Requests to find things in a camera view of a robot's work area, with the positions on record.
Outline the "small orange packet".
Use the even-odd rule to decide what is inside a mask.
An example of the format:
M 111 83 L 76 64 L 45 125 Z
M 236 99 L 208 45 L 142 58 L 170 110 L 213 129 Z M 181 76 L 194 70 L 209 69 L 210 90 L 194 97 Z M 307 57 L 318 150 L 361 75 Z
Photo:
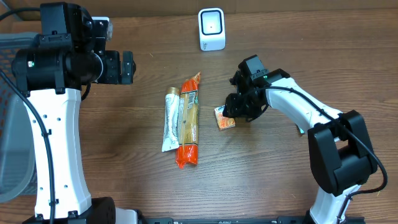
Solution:
M 215 117 L 219 130 L 229 129 L 235 127 L 235 120 L 223 116 L 224 105 L 215 108 Z

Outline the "teal snack packet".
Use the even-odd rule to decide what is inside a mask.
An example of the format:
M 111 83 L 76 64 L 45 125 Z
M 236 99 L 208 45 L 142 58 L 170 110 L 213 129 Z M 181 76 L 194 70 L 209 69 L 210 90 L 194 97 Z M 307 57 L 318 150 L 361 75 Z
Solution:
M 305 134 L 305 131 L 302 129 L 302 128 L 300 128 L 299 126 L 297 126 L 298 127 L 298 130 L 300 131 L 300 134 Z

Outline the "long orange snack package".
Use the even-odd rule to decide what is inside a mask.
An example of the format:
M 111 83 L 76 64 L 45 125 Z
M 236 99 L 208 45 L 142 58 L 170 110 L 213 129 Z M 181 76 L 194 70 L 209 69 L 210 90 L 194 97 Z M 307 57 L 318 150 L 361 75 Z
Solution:
M 185 80 L 179 99 L 178 142 L 175 161 L 180 169 L 185 164 L 198 164 L 198 89 L 201 72 Z

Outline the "white silver tube package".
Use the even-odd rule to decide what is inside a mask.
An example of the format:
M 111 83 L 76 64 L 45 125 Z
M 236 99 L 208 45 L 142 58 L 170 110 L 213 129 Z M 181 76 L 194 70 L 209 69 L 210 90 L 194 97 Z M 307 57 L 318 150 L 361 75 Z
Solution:
M 178 143 L 178 109 L 180 103 L 180 90 L 169 87 L 165 95 L 165 120 L 162 152 L 171 151 L 179 147 Z

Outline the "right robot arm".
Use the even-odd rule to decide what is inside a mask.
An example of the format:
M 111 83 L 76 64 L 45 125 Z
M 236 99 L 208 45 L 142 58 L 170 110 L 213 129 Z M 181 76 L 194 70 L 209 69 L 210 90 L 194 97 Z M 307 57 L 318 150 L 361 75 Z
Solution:
M 345 215 L 352 196 L 377 171 L 363 117 L 327 106 L 284 70 L 268 71 L 257 55 L 238 65 L 230 83 L 236 92 L 226 97 L 223 116 L 250 122 L 273 108 L 308 137 L 310 168 L 319 186 L 315 202 L 305 216 L 278 218 L 278 223 L 364 223 L 363 217 Z

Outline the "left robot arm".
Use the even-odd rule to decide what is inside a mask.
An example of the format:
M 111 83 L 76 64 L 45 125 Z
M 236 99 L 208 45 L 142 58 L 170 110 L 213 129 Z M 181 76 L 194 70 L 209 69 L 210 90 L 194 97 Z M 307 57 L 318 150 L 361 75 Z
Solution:
M 92 17 L 66 2 L 42 4 L 39 11 L 38 44 L 19 50 L 12 62 L 14 89 L 24 101 L 34 141 L 37 199 L 29 223 L 138 224 L 135 210 L 116 207 L 111 197 L 91 196 L 78 123 L 82 87 L 132 84 L 133 54 L 106 50 L 112 36 L 107 17 Z

